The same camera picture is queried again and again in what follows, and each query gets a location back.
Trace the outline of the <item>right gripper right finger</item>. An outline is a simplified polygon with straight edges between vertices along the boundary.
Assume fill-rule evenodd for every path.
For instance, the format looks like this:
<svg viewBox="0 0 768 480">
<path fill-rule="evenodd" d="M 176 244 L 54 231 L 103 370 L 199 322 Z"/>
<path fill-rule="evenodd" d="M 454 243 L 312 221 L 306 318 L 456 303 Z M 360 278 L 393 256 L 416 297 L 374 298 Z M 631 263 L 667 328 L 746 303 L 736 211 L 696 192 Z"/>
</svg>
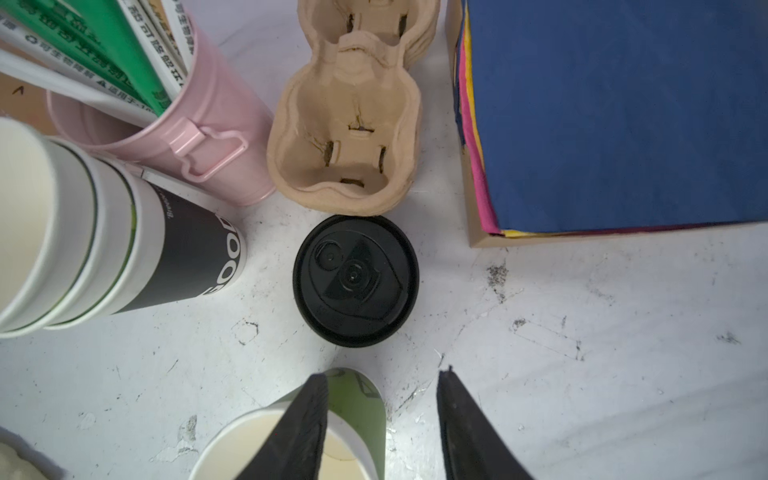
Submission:
<svg viewBox="0 0 768 480">
<path fill-rule="evenodd" d="M 452 369 L 439 373 L 437 410 L 448 479 L 532 479 Z"/>
</svg>

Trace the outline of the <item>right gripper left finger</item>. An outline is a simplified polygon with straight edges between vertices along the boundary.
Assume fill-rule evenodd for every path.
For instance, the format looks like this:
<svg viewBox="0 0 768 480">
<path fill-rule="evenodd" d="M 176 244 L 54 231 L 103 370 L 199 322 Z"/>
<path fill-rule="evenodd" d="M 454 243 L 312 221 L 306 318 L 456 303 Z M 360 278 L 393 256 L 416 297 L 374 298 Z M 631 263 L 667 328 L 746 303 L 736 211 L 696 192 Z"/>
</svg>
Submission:
<svg viewBox="0 0 768 480">
<path fill-rule="evenodd" d="M 311 375 L 236 479 L 318 479 L 328 425 L 328 398 L 327 377 Z"/>
</svg>

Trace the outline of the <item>green paper cup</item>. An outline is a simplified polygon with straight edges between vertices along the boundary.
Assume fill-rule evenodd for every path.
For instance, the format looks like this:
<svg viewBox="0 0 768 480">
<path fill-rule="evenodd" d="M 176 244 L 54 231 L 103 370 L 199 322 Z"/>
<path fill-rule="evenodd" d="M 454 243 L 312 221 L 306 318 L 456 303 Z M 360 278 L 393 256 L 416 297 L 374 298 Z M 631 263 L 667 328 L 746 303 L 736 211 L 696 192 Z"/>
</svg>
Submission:
<svg viewBox="0 0 768 480">
<path fill-rule="evenodd" d="M 328 426 L 320 479 L 385 477 L 386 412 L 375 384 L 349 368 L 324 373 L 328 380 Z M 192 479 L 234 479 L 267 442 L 298 389 L 271 405 L 246 413 L 220 430 L 192 469 Z"/>
</svg>

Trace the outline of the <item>black plastic cup lid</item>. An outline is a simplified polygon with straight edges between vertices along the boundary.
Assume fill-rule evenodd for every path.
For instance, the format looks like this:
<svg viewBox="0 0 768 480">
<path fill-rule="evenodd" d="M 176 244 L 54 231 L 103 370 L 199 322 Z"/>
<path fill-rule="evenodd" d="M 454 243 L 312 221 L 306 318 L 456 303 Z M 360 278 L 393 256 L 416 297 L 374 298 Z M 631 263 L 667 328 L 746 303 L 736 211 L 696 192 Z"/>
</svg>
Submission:
<svg viewBox="0 0 768 480">
<path fill-rule="evenodd" d="M 394 335 L 410 317 L 419 285 L 411 242 L 383 216 L 326 218 L 301 244 L 292 274 L 304 321 L 346 348 L 370 347 Z"/>
</svg>

